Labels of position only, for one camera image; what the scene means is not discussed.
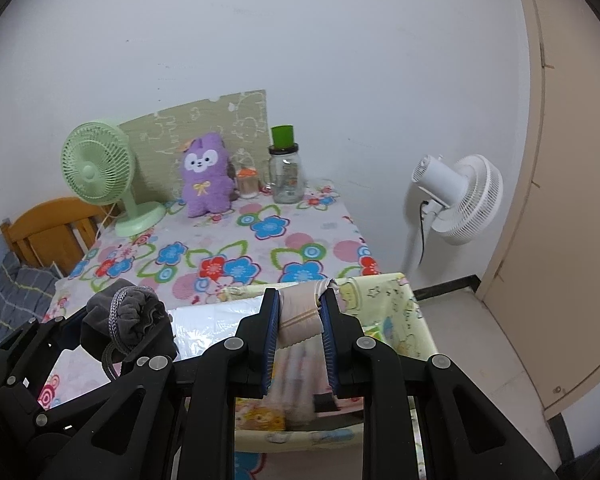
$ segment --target green fan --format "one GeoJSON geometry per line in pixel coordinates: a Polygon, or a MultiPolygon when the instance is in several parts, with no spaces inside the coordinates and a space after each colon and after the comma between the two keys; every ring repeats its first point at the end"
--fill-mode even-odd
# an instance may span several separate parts
{"type": "Polygon", "coordinates": [[[117,126],[78,126],[64,142],[61,166],[65,182],[85,202],[108,205],[122,200],[125,213],[116,221],[120,237],[137,235],[165,215],[164,206],[158,202],[136,204],[131,193],[136,160],[128,137],[117,126]]]}

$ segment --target floral tablecloth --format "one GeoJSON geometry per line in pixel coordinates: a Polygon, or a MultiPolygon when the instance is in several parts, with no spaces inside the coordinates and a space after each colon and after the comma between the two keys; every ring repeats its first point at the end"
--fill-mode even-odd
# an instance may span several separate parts
{"type": "MultiPolygon", "coordinates": [[[[183,201],[131,238],[108,229],[67,278],[45,320],[70,316],[118,278],[155,289],[167,309],[214,303],[226,286],[302,282],[378,274],[364,238],[329,184],[308,187],[302,202],[275,204],[264,194],[238,199],[224,214],[188,218],[183,201]]],[[[108,381],[81,347],[65,351],[39,402],[57,406],[108,381]]]]}

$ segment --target yellow bow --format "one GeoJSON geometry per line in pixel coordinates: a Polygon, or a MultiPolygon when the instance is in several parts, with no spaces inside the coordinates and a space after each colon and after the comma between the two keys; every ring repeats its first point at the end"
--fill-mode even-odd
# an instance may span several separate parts
{"type": "Polygon", "coordinates": [[[205,180],[201,184],[194,184],[193,189],[195,189],[198,192],[198,196],[200,196],[202,194],[206,195],[206,194],[208,194],[206,192],[206,188],[209,186],[211,186],[211,182],[209,182],[208,180],[205,180]]]}

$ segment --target plush toy eye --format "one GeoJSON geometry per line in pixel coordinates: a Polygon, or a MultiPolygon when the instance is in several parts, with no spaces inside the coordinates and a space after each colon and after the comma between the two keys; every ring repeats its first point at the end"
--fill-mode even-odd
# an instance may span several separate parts
{"type": "Polygon", "coordinates": [[[187,155],[184,159],[184,167],[187,168],[187,170],[192,170],[197,161],[198,158],[196,157],[196,154],[189,153],[189,155],[187,155]]]}
{"type": "Polygon", "coordinates": [[[216,150],[206,150],[206,152],[202,154],[202,158],[207,166],[212,166],[218,161],[218,152],[216,152],[216,150]]]}

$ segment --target door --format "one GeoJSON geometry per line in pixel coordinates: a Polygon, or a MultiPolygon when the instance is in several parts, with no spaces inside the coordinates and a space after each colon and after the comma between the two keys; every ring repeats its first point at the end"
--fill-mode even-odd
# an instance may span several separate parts
{"type": "Polygon", "coordinates": [[[600,22],[584,0],[535,6],[544,46],[536,166],[484,303],[549,418],[600,380],[600,22]]]}

